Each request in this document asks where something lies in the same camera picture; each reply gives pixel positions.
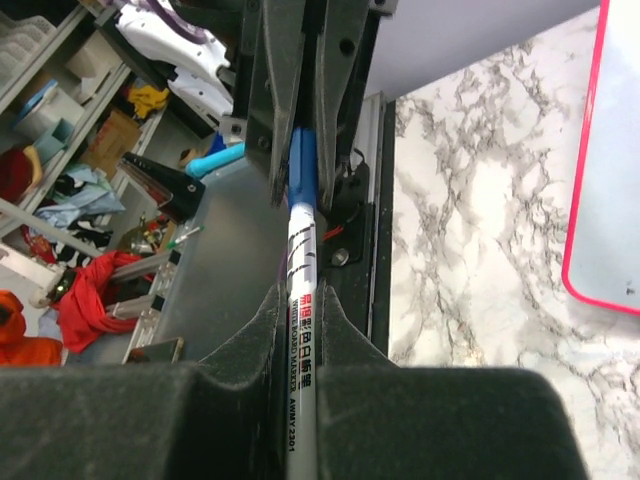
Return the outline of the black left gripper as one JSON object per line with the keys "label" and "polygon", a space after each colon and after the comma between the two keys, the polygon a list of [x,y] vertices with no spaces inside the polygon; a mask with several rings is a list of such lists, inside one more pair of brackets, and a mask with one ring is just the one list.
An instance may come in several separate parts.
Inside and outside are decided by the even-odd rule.
{"label": "black left gripper", "polygon": [[180,19],[230,47],[231,128],[247,155],[270,165],[272,200],[284,193],[293,131],[315,133],[318,204],[332,208],[336,164],[354,142],[380,24],[394,1],[174,1]]}

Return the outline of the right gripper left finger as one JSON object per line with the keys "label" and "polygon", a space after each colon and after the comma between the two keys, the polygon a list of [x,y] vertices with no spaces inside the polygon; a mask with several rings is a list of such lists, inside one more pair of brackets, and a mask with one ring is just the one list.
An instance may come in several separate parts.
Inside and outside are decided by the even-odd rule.
{"label": "right gripper left finger", "polygon": [[5,479],[280,479],[271,287],[254,317],[199,362],[5,368]]}

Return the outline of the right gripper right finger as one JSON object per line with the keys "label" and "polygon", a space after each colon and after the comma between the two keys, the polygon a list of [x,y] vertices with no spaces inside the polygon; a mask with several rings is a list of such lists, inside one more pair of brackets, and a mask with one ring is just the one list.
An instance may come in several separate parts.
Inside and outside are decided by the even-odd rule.
{"label": "right gripper right finger", "polygon": [[320,284],[322,479],[583,479],[562,401],[520,368],[392,363]]}

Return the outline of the white blue whiteboard marker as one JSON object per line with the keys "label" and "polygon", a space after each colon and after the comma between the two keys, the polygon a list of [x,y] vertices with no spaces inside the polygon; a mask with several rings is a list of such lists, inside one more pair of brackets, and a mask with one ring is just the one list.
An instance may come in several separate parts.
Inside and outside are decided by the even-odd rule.
{"label": "white blue whiteboard marker", "polygon": [[288,185],[288,401],[285,477],[318,477],[315,293],[317,245],[315,133],[298,128],[289,152]]}

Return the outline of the pink framed whiteboard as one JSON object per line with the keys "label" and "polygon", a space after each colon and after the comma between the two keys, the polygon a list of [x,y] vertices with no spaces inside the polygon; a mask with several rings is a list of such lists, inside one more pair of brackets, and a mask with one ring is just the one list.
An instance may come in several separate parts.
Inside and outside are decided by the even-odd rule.
{"label": "pink framed whiteboard", "polygon": [[639,4],[600,5],[562,280],[576,299],[639,312]]}

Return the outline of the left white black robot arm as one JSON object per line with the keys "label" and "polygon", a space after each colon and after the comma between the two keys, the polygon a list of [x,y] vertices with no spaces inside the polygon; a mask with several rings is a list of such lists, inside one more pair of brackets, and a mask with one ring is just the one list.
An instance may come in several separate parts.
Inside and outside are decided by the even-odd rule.
{"label": "left white black robot arm", "polygon": [[318,209],[331,211],[353,146],[379,25],[394,1],[124,1],[120,31],[142,55],[208,80],[232,107],[229,132],[293,189],[294,132],[314,134]]}

